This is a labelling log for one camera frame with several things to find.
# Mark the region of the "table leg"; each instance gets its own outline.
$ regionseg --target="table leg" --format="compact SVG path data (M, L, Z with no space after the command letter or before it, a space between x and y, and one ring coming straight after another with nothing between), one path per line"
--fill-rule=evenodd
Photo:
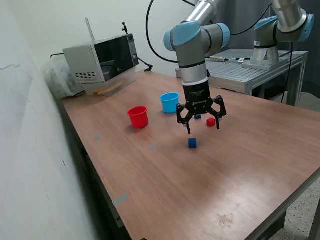
M320 240L320 202L315 211L314 220L308 240Z
M306 62L303 62L299 69L299 73L295 74L296 70L291 69L290 78L288 82L288 95L286 99L286 104L291 106L297 106L299 104L302 84L304 82Z

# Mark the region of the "metal table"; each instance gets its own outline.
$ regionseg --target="metal table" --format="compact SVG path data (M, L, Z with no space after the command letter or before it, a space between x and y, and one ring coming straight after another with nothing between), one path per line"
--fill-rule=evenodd
M251 58L253 52L253 49L229 49L215 56L228 59ZM287 51L279 51L280 56L285 53ZM287 105L296 106L299 103L307 58L307 51L294 51L292 54L292 74L290 74L288 82ZM289 69L289 62L274 70L244 68L241 65L240 62L216 62L207 59L206 67L211 74L210 86L252 96L253 89L287 73Z

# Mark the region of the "plastic bag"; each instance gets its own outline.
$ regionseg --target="plastic bag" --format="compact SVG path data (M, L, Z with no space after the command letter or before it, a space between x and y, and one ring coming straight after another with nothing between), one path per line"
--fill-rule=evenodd
M45 81L56 98L72 97L84 91L76 83L64 55L53 56L45 70Z

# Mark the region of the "blue cup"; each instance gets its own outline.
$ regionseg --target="blue cup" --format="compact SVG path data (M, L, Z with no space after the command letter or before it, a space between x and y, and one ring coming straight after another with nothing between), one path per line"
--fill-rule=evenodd
M160 97L163 112L165 114L175 114L177 112L177 104L179 103L179 93L169 92Z

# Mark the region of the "blue joint cover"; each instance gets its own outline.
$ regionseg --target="blue joint cover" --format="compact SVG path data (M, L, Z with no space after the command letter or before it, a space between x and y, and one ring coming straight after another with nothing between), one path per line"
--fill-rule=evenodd
M173 45L181 46L198 36L201 32L201 27L197 21L189 21L179 24L172 31Z
M303 33L300 36L298 42L303 42L309 38L310 33L312 31L312 27L314 26L314 22L315 22L315 16L313 14L309 14L304 26Z
M271 16L271 17L267 17L264 19L261 19L260 21L258 21L258 23L254 26L254 30L258 30L259 28L262 28L263 26L272 23L273 21L277 20L278 17L277 16Z
M227 25L223 23L217 23L217 25L221 28L222 30L222 35L223 35L223 42L221 49L227 46L230 42L230 30Z
M175 52L174 47L172 46L172 43L171 43L171 31L172 30L167 31L164 34L163 43L166 49L168 49L171 52Z

